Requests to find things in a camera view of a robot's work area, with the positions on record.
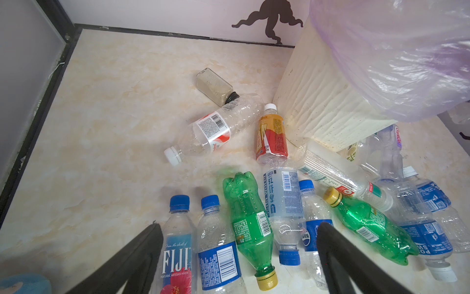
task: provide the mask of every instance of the purple plastic bag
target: purple plastic bag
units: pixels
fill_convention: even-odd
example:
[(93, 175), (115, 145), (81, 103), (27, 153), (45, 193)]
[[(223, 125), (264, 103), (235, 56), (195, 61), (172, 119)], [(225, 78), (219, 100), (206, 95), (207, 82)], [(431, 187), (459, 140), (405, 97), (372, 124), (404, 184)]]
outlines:
[(470, 100), (470, 1), (311, 0), (310, 19), (356, 89), (414, 122)]

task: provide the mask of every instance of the green plastic bottle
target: green plastic bottle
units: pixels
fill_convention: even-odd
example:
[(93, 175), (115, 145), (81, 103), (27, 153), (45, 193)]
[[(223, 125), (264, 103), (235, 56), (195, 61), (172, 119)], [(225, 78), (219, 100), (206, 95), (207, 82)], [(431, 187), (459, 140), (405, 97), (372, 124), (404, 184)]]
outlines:
[(236, 173), (224, 180), (223, 189), (230, 206), (237, 248), (256, 269), (260, 290), (271, 290), (277, 285), (276, 271), (271, 264), (274, 236), (258, 195), (255, 176), (251, 172)]
[(408, 265), (407, 256), (419, 254), (410, 235), (369, 203), (343, 197), (334, 188), (326, 190), (323, 200), (335, 208), (333, 213), (348, 229), (360, 235), (386, 259)]

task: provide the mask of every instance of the blue bottle cap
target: blue bottle cap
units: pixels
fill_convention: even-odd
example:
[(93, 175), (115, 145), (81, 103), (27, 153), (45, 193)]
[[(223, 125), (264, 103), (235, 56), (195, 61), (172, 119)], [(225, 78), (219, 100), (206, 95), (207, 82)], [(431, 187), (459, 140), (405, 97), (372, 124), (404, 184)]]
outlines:
[(279, 251), (279, 262), (283, 265), (300, 265), (298, 250)]
[(189, 196), (175, 195), (170, 199), (170, 211), (189, 210)]
[(217, 195), (210, 195), (206, 196), (201, 199), (201, 207), (202, 209), (206, 209), (212, 206), (218, 206), (220, 205), (219, 203), (219, 197)]
[(313, 188), (313, 182), (311, 180), (303, 180), (298, 182), (298, 185), (300, 187), (300, 190), (306, 190), (306, 189), (314, 189)]

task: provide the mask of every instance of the hibiscus flower print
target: hibiscus flower print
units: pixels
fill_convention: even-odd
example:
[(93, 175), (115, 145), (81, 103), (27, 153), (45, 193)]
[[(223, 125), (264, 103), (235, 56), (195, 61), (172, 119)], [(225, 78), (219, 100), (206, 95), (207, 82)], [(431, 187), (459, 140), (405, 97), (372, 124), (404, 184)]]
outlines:
[(191, 278), (190, 270), (173, 273), (170, 284), (163, 287), (160, 294), (191, 294)]

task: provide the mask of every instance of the yellow bottle cap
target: yellow bottle cap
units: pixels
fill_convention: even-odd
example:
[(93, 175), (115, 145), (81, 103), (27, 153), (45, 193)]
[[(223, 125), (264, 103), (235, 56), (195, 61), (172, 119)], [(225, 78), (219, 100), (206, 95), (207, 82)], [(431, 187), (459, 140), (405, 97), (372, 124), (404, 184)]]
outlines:
[(258, 287), (261, 291), (271, 290), (272, 288), (277, 286), (276, 271), (274, 270), (262, 277), (256, 277), (256, 280), (258, 282)]
[(343, 200), (343, 194), (341, 194), (335, 188), (328, 188), (323, 195), (323, 200), (326, 203), (330, 204), (331, 207), (337, 207), (341, 200)]

